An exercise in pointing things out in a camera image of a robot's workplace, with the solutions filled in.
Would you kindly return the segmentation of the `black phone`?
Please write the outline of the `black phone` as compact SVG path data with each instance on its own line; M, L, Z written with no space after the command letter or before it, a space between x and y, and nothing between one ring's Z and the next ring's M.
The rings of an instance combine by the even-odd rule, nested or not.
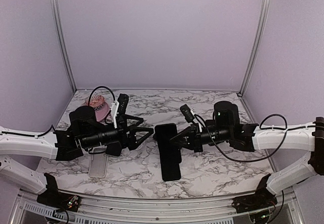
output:
M170 139L177 135L177 126L174 123L157 125L154 128L153 138L157 141L160 168L163 181L181 179L179 164L182 162L179 147L170 143Z

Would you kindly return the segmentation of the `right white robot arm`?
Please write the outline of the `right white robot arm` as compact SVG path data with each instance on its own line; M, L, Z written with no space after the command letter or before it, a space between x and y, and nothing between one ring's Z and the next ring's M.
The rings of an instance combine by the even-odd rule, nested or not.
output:
M238 107L229 101L214 104L212 120L204 121L193 114L188 105L180 108L190 126L171 138L171 144L194 152L203 145L218 146L222 142L242 152L272 149L304 150L307 153L283 170L263 177L251 196L251 204L261 208L284 189L312 176L323 175L323 118L314 122L289 126L264 126L240 123Z

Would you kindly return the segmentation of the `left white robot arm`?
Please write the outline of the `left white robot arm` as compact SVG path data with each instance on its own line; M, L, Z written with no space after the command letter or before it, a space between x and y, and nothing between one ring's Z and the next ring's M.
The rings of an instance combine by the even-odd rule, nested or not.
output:
M42 134L1 128L1 174L31 192L44 194L53 206L64 202L55 177L13 162L9 155L56 161L71 161L82 157L84 152L119 157L123 149L135 150L153 134L152 128L140 127L142 118L125 114L117 114L112 123L104 125L96 120L95 110L90 106L77 108L69 118L67 130L48 130Z

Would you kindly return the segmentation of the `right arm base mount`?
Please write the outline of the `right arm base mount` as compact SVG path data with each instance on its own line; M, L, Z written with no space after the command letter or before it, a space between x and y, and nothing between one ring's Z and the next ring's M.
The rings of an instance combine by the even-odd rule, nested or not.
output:
M236 209L237 213L244 213L248 211L254 211L270 206L275 206L277 204L277 199L275 194L272 194L267 187L267 180L270 174L264 176L255 192L251 195L244 195L240 197L233 198L232 207Z

